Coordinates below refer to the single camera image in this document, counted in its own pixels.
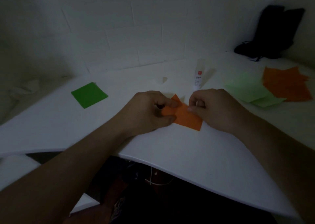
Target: forearm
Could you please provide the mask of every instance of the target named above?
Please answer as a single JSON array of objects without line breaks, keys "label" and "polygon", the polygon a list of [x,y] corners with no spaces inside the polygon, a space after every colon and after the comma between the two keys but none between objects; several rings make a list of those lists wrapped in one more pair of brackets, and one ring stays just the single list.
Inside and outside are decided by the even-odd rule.
[{"label": "forearm", "polygon": [[104,124],[0,193],[3,223],[60,223],[69,215],[105,160],[125,139]]},{"label": "forearm", "polygon": [[233,133],[258,159],[307,223],[315,222],[315,152],[251,115]]}]

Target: stack of orange paper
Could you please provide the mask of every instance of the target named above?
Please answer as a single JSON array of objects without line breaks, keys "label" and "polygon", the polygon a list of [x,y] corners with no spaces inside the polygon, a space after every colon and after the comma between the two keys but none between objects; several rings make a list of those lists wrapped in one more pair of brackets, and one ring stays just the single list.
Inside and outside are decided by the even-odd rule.
[{"label": "stack of orange paper", "polygon": [[188,106],[182,103],[176,94],[171,99],[175,100],[178,106],[176,108],[165,106],[162,110],[162,115],[175,115],[176,120],[174,123],[200,131],[202,119],[188,112]]},{"label": "stack of orange paper", "polygon": [[265,67],[264,86],[277,98],[286,98],[286,101],[311,100],[305,81],[309,77],[299,73],[299,68],[293,67],[287,70],[279,70]]}]

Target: hand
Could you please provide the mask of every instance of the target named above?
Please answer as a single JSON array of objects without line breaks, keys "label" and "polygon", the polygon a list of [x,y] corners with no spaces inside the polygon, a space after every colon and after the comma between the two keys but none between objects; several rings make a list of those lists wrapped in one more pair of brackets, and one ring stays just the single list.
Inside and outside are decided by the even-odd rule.
[{"label": "hand", "polygon": [[252,115],[223,89],[195,91],[189,99],[188,111],[211,127],[231,134]]},{"label": "hand", "polygon": [[158,117],[155,105],[175,108],[178,104],[159,91],[136,93],[113,120],[123,129],[127,137],[145,134],[174,122],[176,119],[174,115]]}]

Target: right hand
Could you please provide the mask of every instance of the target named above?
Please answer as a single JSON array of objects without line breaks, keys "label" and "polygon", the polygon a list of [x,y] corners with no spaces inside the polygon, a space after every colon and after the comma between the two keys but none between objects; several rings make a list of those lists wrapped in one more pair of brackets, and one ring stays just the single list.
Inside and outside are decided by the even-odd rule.
[{"label": "right hand", "polygon": [[231,134],[253,115],[224,89],[195,91],[189,99],[188,111],[211,127]]}]

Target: left hand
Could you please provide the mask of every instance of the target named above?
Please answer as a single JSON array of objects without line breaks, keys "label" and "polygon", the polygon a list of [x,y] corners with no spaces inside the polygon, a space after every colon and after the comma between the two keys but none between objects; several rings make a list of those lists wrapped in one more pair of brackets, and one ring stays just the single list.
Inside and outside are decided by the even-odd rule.
[{"label": "left hand", "polygon": [[175,108],[178,103],[166,98],[159,91],[136,93],[122,110],[113,117],[112,121],[122,128],[122,132],[127,137],[145,134],[169,126],[175,121],[175,115],[156,116],[155,105],[166,105]]}]

